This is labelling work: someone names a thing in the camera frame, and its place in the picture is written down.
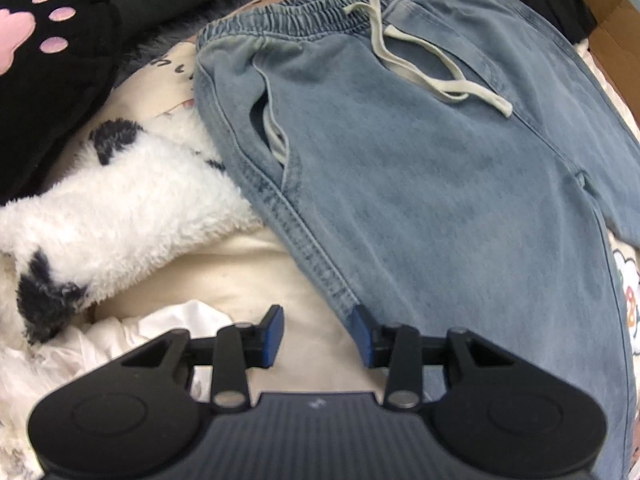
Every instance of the elastic waistband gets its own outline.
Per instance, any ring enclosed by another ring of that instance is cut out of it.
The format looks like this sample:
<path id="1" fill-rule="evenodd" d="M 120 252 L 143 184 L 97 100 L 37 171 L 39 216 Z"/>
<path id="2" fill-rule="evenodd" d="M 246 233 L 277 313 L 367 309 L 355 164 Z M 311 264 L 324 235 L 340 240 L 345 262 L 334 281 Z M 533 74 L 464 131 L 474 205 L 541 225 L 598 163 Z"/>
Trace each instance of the elastic waistband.
<path id="1" fill-rule="evenodd" d="M 255 7 L 230 18 L 209 23 L 198 37 L 197 47 L 215 38 L 236 34 L 272 34 L 310 38 L 329 32 L 349 32 L 369 26 L 366 13 L 347 15 L 344 7 L 367 0 L 284 0 Z M 380 0 L 385 9 L 393 0 Z"/>

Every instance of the black fur spot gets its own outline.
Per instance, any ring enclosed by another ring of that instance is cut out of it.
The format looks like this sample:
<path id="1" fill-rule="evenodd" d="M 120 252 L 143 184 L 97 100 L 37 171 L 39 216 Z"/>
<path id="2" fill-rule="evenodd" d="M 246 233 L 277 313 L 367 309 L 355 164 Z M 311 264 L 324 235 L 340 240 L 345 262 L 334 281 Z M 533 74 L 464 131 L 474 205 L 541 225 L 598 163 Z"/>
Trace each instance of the black fur spot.
<path id="1" fill-rule="evenodd" d="M 94 144 L 100 164 L 106 166 L 113 152 L 120 152 L 125 146 L 133 144 L 141 129 L 142 126 L 134 121 L 116 119 L 106 121 L 92 131 L 89 140 Z"/>
<path id="2" fill-rule="evenodd" d="M 53 338 L 78 312 L 85 294 L 86 286 L 54 283 L 47 256 L 38 250 L 18 283 L 18 312 L 26 322 L 29 343 Z"/>
<path id="3" fill-rule="evenodd" d="M 210 167 L 215 168 L 216 170 L 226 171 L 225 165 L 222 162 L 219 162 L 217 160 L 213 160 L 212 158 L 210 158 L 209 160 L 206 160 L 206 163 L 209 164 Z"/>

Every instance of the ribbed black surface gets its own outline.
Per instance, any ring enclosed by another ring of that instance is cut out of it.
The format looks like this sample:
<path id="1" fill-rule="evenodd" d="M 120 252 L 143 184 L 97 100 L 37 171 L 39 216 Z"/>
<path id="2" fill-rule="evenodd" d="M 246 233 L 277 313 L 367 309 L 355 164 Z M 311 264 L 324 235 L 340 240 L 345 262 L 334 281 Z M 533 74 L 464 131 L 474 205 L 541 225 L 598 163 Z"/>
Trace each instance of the ribbed black surface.
<path id="1" fill-rule="evenodd" d="M 501 480 L 452 457 L 418 416 L 388 412 L 372 394 L 263 394 L 253 410 L 217 418 L 188 458 L 147 478 Z"/>

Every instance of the light blue jeans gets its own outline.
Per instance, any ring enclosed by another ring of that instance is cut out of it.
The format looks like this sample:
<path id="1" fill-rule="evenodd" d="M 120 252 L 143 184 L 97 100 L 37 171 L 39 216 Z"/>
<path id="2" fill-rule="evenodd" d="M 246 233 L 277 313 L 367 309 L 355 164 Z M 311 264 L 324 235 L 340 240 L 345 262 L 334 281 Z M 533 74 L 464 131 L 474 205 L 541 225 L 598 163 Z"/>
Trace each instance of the light blue jeans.
<path id="1" fill-rule="evenodd" d="M 640 146 L 562 35 L 516 0 L 287 0 L 198 48 L 230 176 L 345 325 L 363 303 L 423 334 L 465 326 L 576 384 L 608 419 L 596 473 L 626 479 L 606 226 L 640 246 Z"/>

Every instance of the jeans pocket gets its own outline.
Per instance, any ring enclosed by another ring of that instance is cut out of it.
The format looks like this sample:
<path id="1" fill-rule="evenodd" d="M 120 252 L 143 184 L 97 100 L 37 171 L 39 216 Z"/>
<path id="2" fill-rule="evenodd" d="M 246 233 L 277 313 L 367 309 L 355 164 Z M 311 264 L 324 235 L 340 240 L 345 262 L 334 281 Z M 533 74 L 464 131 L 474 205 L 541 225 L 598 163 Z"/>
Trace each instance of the jeans pocket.
<path id="1" fill-rule="evenodd" d="M 289 181 L 294 173 L 292 160 L 297 158 L 292 153 L 289 136 L 278 121 L 277 97 L 270 84 L 268 71 L 260 66 L 260 55 L 252 60 L 255 71 L 260 74 L 264 83 L 264 92 L 252 107 L 250 119 L 252 127 L 260 135 L 262 142 L 268 148 L 272 159 L 282 168 L 282 177 L 278 186 L 284 191 L 290 187 Z"/>

